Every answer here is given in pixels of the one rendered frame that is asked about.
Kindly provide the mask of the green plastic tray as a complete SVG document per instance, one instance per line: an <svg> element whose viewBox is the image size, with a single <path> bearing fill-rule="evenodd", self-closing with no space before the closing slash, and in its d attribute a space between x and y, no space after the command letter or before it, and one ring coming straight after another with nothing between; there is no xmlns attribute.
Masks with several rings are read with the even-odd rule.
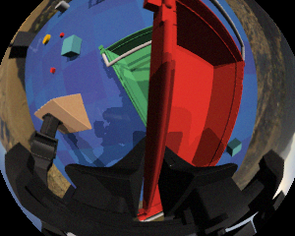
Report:
<svg viewBox="0 0 295 236"><path fill-rule="evenodd" d="M97 47L100 50L100 55L107 56L108 63L113 59L119 58L121 54L125 54L129 50L143 43L147 43L152 37L152 26L140 29L125 36L123 39L117 40L116 43L104 48L103 44ZM136 113L139 114L141 121L147 126L148 113L148 71L150 71L150 55L151 44L141 48L133 54L125 56L119 62L112 64L113 71L123 84L124 91L131 98L132 105L135 107Z"/></svg>

